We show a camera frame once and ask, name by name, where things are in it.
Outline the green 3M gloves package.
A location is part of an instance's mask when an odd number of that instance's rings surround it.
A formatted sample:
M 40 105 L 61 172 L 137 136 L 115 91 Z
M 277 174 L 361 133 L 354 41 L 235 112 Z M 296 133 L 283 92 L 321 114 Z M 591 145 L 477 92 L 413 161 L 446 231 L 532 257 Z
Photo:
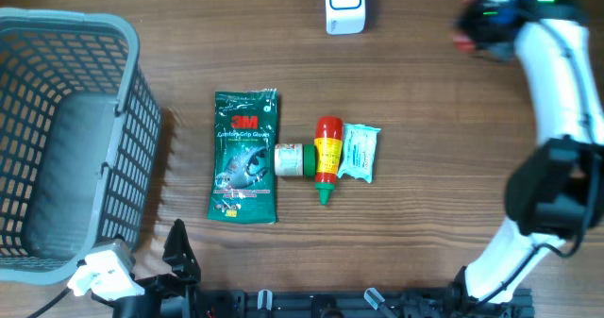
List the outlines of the green 3M gloves package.
M 210 220 L 235 224 L 277 220 L 276 143 L 277 90 L 215 94 Z

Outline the white jar green lid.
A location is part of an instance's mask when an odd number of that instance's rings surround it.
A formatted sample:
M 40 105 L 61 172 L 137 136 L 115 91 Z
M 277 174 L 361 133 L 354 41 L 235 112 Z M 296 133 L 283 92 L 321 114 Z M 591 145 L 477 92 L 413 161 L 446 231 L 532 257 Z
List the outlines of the white jar green lid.
M 315 147 L 311 144 L 278 143 L 275 145 L 274 161 L 277 176 L 312 178 L 316 173 Z

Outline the white barcode scanner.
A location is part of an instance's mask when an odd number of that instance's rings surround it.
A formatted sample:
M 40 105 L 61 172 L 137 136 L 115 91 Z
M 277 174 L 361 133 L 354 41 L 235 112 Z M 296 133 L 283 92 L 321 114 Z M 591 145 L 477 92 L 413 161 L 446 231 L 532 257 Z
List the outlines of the white barcode scanner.
M 325 0 L 326 32 L 329 35 L 361 33 L 365 27 L 365 0 Z

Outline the teal wet wipes pack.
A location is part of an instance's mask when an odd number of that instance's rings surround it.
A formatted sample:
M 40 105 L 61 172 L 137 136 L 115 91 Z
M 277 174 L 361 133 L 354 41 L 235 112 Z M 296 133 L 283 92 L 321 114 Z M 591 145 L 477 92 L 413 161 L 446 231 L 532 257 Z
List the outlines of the teal wet wipes pack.
M 349 175 L 367 183 L 373 181 L 373 166 L 380 131 L 380 128 L 362 124 L 344 125 L 343 156 L 337 172 L 338 178 Z

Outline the red chili sauce bottle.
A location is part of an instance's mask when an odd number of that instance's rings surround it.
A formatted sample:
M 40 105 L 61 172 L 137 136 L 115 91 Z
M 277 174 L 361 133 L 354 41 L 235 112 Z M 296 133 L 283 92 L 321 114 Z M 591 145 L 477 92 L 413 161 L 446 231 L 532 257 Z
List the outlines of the red chili sauce bottle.
M 337 173 L 343 150 L 344 122 L 335 116 L 324 116 L 317 121 L 314 146 L 316 149 L 315 189 L 320 204 L 326 206 L 336 188 Z

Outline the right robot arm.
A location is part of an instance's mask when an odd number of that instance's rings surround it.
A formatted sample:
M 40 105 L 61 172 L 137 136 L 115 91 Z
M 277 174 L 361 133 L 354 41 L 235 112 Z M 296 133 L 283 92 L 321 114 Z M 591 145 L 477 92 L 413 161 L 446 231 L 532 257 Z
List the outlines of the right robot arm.
M 532 154 L 512 173 L 505 218 L 464 270 L 474 308 L 512 299 L 548 254 L 573 257 L 603 216 L 603 108 L 577 0 L 463 0 L 455 44 L 518 59 L 536 126 Z

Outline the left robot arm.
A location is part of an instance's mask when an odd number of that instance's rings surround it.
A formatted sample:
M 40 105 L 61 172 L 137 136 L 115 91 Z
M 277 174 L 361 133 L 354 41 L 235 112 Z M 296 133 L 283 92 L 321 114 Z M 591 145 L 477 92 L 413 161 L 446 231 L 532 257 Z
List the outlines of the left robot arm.
M 185 224 L 176 219 L 164 244 L 162 260 L 170 274 L 135 281 L 144 293 L 112 302 L 113 316 L 120 318 L 198 317 L 196 289 L 201 280 L 200 266 L 190 246 Z

